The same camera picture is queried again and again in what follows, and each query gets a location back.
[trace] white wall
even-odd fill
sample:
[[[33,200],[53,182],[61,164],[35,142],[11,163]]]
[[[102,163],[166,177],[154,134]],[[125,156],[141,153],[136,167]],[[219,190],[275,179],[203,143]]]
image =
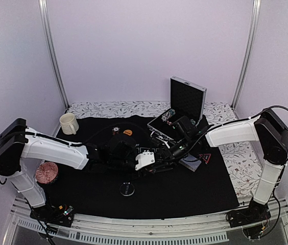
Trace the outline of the white wall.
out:
[[[241,117],[280,104],[288,107],[288,1],[262,1],[257,35],[244,90],[237,109]],[[288,114],[277,113],[288,125]],[[288,202],[288,167],[278,194]]]
[[[48,10],[71,102],[168,101],[173,75],[231,102],[253,1],[51,0]]]
[[[18,117],[52,134],[63,113],[38,1],[0,1],[0,133]],[[15,192],[0,186],[0,241]]]

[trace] floral tablecloth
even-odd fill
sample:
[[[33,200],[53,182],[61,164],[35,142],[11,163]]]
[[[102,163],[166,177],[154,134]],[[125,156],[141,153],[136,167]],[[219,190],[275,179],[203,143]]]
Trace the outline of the floral tablecloth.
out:
[[[130,117],[139,115],[157,117],[170,107],[169,102],[86,102],[73,103],[69,112],[77,118],[85,117]],[[205,103],[204,115],[210,124],[222,124],[236,119],[227,103]],[[254,193],[261,174],[261,166],[248,142],[220,146],[228,173],[237,197]]]

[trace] black mat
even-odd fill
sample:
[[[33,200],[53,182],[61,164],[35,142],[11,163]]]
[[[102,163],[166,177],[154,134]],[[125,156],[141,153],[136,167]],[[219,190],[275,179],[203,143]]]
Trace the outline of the black mat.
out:
[[[146,125],[152,118],[133,116],[130,118],[85,118],[78,120],[77,135],[59,138],[70,141],[84,141],[100,129],[107,127],[92,138],[92,143],[101,143],[112,137],[116,124],[121,132],[133,131],[132,137],[139,148],[150,147]],[[185,217],[233,209],[239,205],[229,174],[218,148],[211,153],[207,165],[201,164],[196,172],[182,165],[171,171],[158,173],[133,181],[135,193],[124,197],[120,185],[128,180],[125,173],[90,174],[82,170],[59,164],[59,178],[42,187],[54,205],[67,204],[75,207],[77,213],[128,219],[160,219]]]

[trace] white mug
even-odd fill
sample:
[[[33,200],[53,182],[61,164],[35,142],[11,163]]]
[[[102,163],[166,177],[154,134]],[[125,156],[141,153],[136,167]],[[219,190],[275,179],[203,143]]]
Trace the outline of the white mug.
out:
[[[64,134],[76,134],[79,129],[75,115],[66,113],[60,117],[60,125]]]

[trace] mug handle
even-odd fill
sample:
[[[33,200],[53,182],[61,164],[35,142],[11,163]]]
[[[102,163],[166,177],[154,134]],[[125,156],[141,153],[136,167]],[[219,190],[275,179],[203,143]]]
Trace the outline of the mug handle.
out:
[[[70,126],[70,128],[71,128],[72,133],[73,133],[73,134],[76,134],[76,130],[75,130],[74,125],[70,124],[69,126]]]

